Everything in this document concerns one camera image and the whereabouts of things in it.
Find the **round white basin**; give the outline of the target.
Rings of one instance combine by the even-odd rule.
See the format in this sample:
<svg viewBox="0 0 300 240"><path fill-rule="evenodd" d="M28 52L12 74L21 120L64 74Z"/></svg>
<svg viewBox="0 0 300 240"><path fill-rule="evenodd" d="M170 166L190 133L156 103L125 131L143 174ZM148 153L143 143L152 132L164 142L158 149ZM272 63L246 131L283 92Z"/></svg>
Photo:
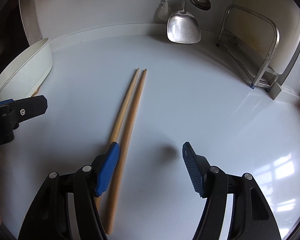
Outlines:
<svg viewBox="0 0 300 240"><path fill-rule="evenodd" d="M48 38L19 54L0 74L0 102L29 98L38 90L53 67Z"/></svg>

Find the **metal rack stand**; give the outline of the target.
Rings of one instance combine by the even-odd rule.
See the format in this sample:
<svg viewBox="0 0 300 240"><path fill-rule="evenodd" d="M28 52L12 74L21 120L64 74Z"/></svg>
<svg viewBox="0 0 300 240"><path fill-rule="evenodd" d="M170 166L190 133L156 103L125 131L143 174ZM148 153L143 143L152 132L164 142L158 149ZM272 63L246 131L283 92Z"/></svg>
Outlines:
<svg viewBox="0 0 300 240"><path fill-rule="evenodd" d="M216 46L230 54L250 80L250 88L270 91L279 74L270 66L280 41L276 24L251 9L231 4L224 13Z"/></svg>

